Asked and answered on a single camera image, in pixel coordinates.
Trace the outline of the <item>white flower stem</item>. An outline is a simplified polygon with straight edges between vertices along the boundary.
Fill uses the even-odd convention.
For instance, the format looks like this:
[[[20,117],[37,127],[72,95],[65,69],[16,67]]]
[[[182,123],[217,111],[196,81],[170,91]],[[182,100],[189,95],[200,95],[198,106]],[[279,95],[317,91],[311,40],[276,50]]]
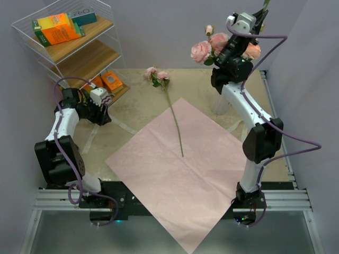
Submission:
[[[264,4],[263,4],[263,13],[264,13],[265,11],[267,11],[267,8],[268,8],[269,3],[270,3],[270,0],[265,0],[265,1],[264,1]],[[260,28],[260,32],[263,32],[264,29],[265,29],[265,23],[262,22],[261,28]]]

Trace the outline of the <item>peach two-bloom flower stem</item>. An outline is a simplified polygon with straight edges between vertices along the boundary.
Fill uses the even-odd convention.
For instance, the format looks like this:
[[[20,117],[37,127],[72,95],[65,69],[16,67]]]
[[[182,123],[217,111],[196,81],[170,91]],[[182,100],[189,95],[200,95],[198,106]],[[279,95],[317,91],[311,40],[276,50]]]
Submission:
[[[248,60],[256,60],[260,57],[260,55],[261,55],[260,46],[249,43],[245,52],[242,54],[242,57]]]

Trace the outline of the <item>beige ribbon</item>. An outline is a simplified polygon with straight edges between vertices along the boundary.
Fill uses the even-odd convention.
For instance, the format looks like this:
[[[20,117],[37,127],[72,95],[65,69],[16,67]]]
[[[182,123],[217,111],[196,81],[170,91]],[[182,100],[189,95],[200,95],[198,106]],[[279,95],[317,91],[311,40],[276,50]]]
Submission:
[[[136,130],[128,127],[126,124],[124,124],[122,121],[116,119],[115,117],[111,117],[111,119],[112,119],[112,122],[114,124],[116,124],[117,126],[122,128],[123,130],[127,131],[128,133],[133,134],[133,135],[135,135],[137,133]],[[233,124],[231,127],[229,127],[227,129],[227,131],[230,132],[230,133],[234,132],[242,122],[243,121],[237,121],[235,124]],[[83,148],[83,151],[81,152],[81,155],[85,155],[85,154],[87,154],[89,152],[91,144],[92,144],[92,142],[93,142],[93,140],[94,140],[98,130],[99,130],[99,126],[95,126],[93,128],[93,130],[92,130],[92,132],[90,134],[90,137],[88,138],[88,140],[87,140],[87,142],[86,142],[86,144],[85,144],[85,146]],[[247,131],[248,131],[248,129],[244,125],[243,128],[242,128],[242,131],[241,131],[241,137],[240,137],[241,141],[245,140],[245,138],[247,136]]]

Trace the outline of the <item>purple pink wrapping paper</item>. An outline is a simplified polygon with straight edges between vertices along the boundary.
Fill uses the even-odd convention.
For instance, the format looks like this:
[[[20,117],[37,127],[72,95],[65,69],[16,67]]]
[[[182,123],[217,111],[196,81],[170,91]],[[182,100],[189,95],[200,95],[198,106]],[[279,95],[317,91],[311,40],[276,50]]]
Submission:
[[[229,209],[237,185],[257,189],[260,170],[238,139],[184,99],[106,163],[187,253]]]

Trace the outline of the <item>pink two-bloom flower stem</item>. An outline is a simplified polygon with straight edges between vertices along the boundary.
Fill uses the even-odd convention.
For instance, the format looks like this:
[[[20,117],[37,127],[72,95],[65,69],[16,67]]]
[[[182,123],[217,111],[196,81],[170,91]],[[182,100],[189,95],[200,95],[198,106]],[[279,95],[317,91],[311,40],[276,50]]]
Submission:
[[[196,43],[191,48],[191,58],[198,64],[211,66],[227,44],[229,36],[225,33],[215,33],[215,26],[207,25],[204,28],[206,40]]]

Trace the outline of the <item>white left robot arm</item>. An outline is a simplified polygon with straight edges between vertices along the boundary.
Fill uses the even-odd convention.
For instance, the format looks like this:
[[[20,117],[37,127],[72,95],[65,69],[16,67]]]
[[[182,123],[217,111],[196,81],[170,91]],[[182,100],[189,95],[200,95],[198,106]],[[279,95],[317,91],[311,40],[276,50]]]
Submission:
[[[108,105],[111,96],[104,88],[89,93],[77,88],[62,91],[63,98],[54,111],[55,122],[44,141],[34,146],[45,181],[49,185],[74,186],[93,193],[91,201],[105,207],[110,201],[108,192],[102,190],[101,181],[86,172],[84,160],[73,140],[75,128],[81,119],[102,126],[111,122]]]

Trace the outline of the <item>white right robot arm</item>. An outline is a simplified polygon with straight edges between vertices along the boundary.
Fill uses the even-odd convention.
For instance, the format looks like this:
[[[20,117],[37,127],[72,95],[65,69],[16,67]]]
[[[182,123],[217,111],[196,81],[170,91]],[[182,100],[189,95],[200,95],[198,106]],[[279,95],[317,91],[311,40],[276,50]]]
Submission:
[[[264,164],[280,149],[282,135],[276,129],[283,128],[281,119],[272,118],[242,87],[253,69],[250,58],[244,55],[250,44],[257,45],[255,38],[232,35],[215,56],[211,76],[212,86],[237,110],[249,130],[242,145],[245,170],[235,197],[235,203],[243,208],[264,201],[260,192]]]

